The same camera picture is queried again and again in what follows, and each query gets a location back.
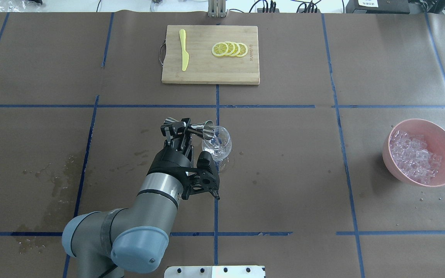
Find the robotic arm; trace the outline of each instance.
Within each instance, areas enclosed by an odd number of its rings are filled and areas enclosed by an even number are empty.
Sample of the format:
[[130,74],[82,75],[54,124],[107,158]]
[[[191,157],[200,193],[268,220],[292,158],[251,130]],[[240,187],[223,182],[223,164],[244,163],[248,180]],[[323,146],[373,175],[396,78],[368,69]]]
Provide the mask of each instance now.
[[80,278],[121,278],[124,270],[155,271],[169,242],[180,200],[210,192],[219,200],[219,174],[207,151],[193,167],[191,135],[210,140],[214,123],[191,124],[167,118],[166,137],[137,194],[133,207],[91,212],[73,218],[65,227],[62,244],[78,260]]

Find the metal jigger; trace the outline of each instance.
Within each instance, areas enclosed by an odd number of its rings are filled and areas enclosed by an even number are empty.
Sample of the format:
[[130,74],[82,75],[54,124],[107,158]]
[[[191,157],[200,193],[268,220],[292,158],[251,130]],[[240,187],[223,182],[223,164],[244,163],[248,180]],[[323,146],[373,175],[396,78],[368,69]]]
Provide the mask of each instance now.
[[209,141],[214,137],[215,125],[213,121],[206,121],[196,124],[191,124],[188,127],[189,132],[195,134],[196,136]]

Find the clear glass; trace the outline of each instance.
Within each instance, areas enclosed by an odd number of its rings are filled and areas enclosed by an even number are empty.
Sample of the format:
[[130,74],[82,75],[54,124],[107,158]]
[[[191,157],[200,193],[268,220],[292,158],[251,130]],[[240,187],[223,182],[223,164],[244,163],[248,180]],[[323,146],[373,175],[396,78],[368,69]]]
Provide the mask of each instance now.
[[226,158],[231,153],[231,148],[233,148],[233,143],[231,142],[229,132],[220,125],[216,125],[214,128],[214,137],[212,139],[202,141],[202,150],[208,151],[214,161]]

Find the metal stand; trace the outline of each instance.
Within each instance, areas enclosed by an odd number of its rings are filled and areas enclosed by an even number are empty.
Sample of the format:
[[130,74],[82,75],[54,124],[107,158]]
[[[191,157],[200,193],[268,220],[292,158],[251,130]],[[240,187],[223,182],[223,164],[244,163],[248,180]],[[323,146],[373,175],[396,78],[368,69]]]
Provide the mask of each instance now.
[[226,17],[226,0],[209,0],[209,17]]

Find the cable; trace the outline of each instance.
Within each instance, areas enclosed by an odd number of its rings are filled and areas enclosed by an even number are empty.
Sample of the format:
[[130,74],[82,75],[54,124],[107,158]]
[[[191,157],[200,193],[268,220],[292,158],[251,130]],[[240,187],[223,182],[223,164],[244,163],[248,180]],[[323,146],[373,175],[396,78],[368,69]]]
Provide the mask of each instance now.
[[296,9],[296,12],[298,13],[299,11],[300,11],[300,8],[302,7],[302,5],[305,5],[305,7],[307,7],[307,2],[302,2],[300,5],[298,5],[298,9]]
[[248,12],[252,12],[252,9],[255,7],[255,5],[258,3],[258,2],[260,2],[260,1],[262,1],[263,3],[264,3],[264,7],[262,8],[262,12],[265,12],[265,10],[266,10],[266,8],[265,7],[267,7],[267,9],[269,9],[269,2],[267,2],[267,0],[258,0],[258,1],[256,1],[255,3],[254,3],[254,5],[252,5],[252,7],[250,8],[250,10],[248,11]]

